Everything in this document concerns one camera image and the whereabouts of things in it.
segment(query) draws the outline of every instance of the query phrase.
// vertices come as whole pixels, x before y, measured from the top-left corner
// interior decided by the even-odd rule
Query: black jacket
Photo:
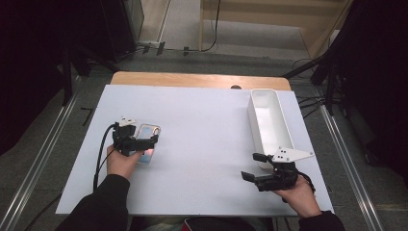
[[[130,183],[119,175],[108,175],[98,189],[85,196],[56,230],[126,230],[126,198]],[[300,231],[343,231],[340,219],[330,211],[299,221]]]

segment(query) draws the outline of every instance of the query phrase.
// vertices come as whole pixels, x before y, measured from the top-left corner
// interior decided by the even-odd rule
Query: wire
[[[117,146],[114,147],[114,150],[112,150],[110,153],[108,153],[108,155],[106,155],[105,159],[103,160],[102,164],[99,166],[98,172],[101,170],[103,164],[105,164],[106,160],[108,160],[108,157],[111,156],[111,154],[116,150],[117,148],[120,146],[121,142],[117,144]]]
[[[210,51],[211,49],[213,49],[214,45],[216,45],[217,43],[217,28],[218,28],[218,19],[219,19],[219,6],[221,5],[221,0],[218,0],[218,6],[217,6],[217,16],[216,16],[216,30],[215,30],[215,38],[213,41],[213,44],[204,50],[181,50],[181,49],[168,49],[168,48],[157,48],[155,46],[150,46],[150,45],[139,45],[139,47],[143,47],[141,49],[136,49],[134,52],[128,53],[125,56],[122,57],[122,61],[125,60],[128,56],[138,53],[140,51],[144,51],[145,47],[148,47],[149,49],[154,49],[154,50],[165,50],[165,51],[176,51],[176,52],[192,52],[192,53],[204,53],[207,51]]]
[[[296,98],[322,98],[324,95],[319,95],[319,96],[296,96]]]
[[[211,1],[210,0],[210,9],[212,9],[213,8],[213,6],[212,6],[212,2],[213,1]],[[214,26],[214,23],[213,23],[213,20],[211,19],[211,30],[213,31],[213,33],[217,36],[217,32],[216,32],[216,30],[215,30],[215,26]]]
[[[321,103],[321,101],[319,100],[319,101],[316,101],[316,102],[311,103],[311,104],[301,105],[301,106],[299,106],[299,108],[300,108],[300,109],[309,108],[309,107],[311,107],[311,106],[317,105],[318,103]]]
[[[103,135],[103,138],[102,138],[101,147],[99,148],[98,161],[96,163],[96,171],[95,171],[95,174],[93,175],[93,190],[94,191],[98,187],[98,177],[99,177],[100,163],[101,163],[101,157],[102,157],[102,150],[103,150],[103,147],[104,147],[104,144],[105,144],[105,139],[108,136],[108,133],[111,130],[111,128],[114,128],[114,127],[116,127],[116,125],[111,124],[108,127],[108,129],[106,130],[106,132],[105,132],[105,134]]]
[[[314,113],[315,111],[317,111],[319,108],[320,108],[320,105],[317,105],[317,106],[315,107],[315,109],[312,110],[310,113],[306,114],[306,115],[303,117],[303,119],[306,118],[307,116],[311,115],[311,114]]]
[[[302,99],[302,100],[300,100],[300,101],[299,101],[299,102],[297,102],[297,103],[298,103],[298,104],[301,104],[301,103],[304,103],[304,102],[306,102],[306,101],[308,101],[308,100],[312,100],[312,99],[319,100],[318,98],[311,97],[311,98],[305,98],[305,99]]]
[[[24,229],[25,231],[29,231],[33,228],[34,224],[37,222],[37,220],[42,216],[45,211],[47,211],[55,202],[57,202],[61,196],[63,195],[62,192],[60,192],[49,204],[47,204],[37,215],[33,220],[27,225],[27,227]]]
[[[297,61],[295,61],[293,64],[292,64],[292,70],[294,70],[294,66],[298,63],[298,62],[300,62],[300,61],[310,61],[310,62],[312,62],[313,60],[312,59],[300,59],[300,60],[297,60]],[[300,76],[300,75],[296,75],[297,77],[299,77],[300,79],[307,79],[307,78],[309,78],[309,77],[307,77],[307,76]]]

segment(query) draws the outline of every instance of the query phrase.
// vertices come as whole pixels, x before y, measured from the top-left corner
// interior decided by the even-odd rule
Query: white box
[[[275,90],[252,90],[248,113],[256,152],[274,155],[280,146],[293,148],[293,141]],[[270,163],[258,164],[263,169],[273,168]]]

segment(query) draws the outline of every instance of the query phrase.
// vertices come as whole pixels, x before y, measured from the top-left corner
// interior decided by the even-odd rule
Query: white tabletop
[[[278,95],[293,147],[313,151],[294,93]],[[241,171],[265,174],[252,160],[249,97],[249,90],[106,86],[56,213],[71,213],[92,193],[103,134],[126,116],[162,127],[150,165],[138,165],[131,178],[130,215],[295,216],[279,196],[241,178]],[[110,133],[105,146],[112,142]],[[333,211],[316,157],[296,167],[312,178],[320,208]],[[105,176],[103,167],[99,182]]]

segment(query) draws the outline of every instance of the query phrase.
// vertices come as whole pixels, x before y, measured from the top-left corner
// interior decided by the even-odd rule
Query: small device
[[[297,180],[297,175],[302,175],[309,182],[313,192],[315,188],[312,180],[306,174],[297,170],[294,161],[313,157],[313,152],[305,152],[290,148],[279,147],[274,155],[253,153],[254,161],[270,163],[273,165],[273,173],[266,176],[255,176],[242,171],[242,179],[254,183],[259,192],[288,190],[292,188]]]
[[[153,156],[154,146],[159,140],[160,127],[151,124],[142,124],[136,136],[136,121],[123,118],[114,125],[112,133],[114,147],[125,156],[131,156],[137,151],[144,151],[139,163],[148,165]]]
[[[136,135],[137,140],[150,139],[152,136],[160,135],[160,127],[151,124],[142,124]],[[139,159],[139,164],[148,165],[153,157],[154,148],[149,148],[144,151],[143,155]]]

